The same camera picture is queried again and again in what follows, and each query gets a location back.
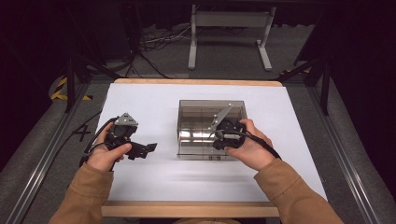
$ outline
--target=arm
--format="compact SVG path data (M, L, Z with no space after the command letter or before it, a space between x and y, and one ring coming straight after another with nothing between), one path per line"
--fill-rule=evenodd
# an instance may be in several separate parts
M247 130L270 146L271 140L259 131L251 119L242 119ZM240 148L225 148L248 167L259 171L254 178L278 208L282 223L342 223L330 205L316 194L287 163L274 156L251 139Z
M99 134L97 143L105 141L111 125ZM102 205L107 201L113 182L113 172L109 170L131 147L131 144L125 144L111 151L105 145L97 147L77 171L64 201L49 223L102 223Z

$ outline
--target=person's left hand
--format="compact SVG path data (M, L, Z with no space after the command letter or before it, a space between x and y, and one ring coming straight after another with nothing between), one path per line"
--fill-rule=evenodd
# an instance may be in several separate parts
M95 144L105 142L107 132L110 130L113 123L107 124L107 126L99 133ZM123 155L131 150L132 145L127 143L120 147L116 147L113 150L109 151L105 144L102 144L96 147L93 150L93 153L88 158L87 164L91 167L101 170L101 171L109 171L114 164L114 161L123 160Z

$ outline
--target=person's right hand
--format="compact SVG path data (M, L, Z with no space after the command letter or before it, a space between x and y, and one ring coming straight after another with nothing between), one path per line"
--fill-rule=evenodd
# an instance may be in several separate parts
M241 119L241 123L247 126L247 131L263 139L268 145L272 146L271 139L258 130L251 119ZM246 166L260 171L269 164L275 157L260 144L246 137L244 144L240 148L226 147L224 150L228 155L237 158Z

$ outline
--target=table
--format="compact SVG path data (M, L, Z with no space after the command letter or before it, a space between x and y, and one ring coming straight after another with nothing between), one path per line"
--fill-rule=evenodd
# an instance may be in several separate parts
M177 158L180 99L244 100L247 116L272 138L283 160L326 199L290 98L280 83L118 79L110 85L98 127L128 112L139 122L133 141L158 146L144 160L116 164L113 187L103 206L105 217L278 217L253 179L256 172L242 162Z

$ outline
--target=gray floor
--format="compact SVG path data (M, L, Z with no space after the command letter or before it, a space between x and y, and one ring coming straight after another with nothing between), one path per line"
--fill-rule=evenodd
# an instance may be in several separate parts
M291 69L292 63L313 27L298 26L274 27L271 30L267 51L273 71L265 72L260 54L254 41L260 35L258 30L246 30L239 35L231 35L222 30L205 30L198 38L196 69L187 69L189 46L188 39L174 43L165 49L145 52L144 54L166 75L193 79L255 79L277 77L279 72ZM155 71L141 58L134 61L135 71L130 77L137 77L136 71L144 77L157 77ZM364 223L365 219L345 178L334 145L309 89L295 81L285 83L304 137L311 150L323 186L337 214L345 223ZM63 140L79 124L101 109L110 81L103 76L94 77L86 94L92 95L91 101L82 101L75 116L65 129ZM23 141L11 161L0 174L0 223L5 223L15 203L19 199L32 171L50 142L64 115L65 101L56 100L35 128ZM396 223L396 205L382 179L370 163L361 141L351 123L338 91L332 84L329 98L330 120L340 138L346 154L356 169L367 192L379 222ZM82 149L88 144L96 130L98 117L88 123L86 135L80 142L80 135L73 135L53 163L48 175L37 193L23 223L46 223L58 208L64 191L70 183ZM269 223L277 223L271 218ZM127 223L122 218L106 218L105 223Z

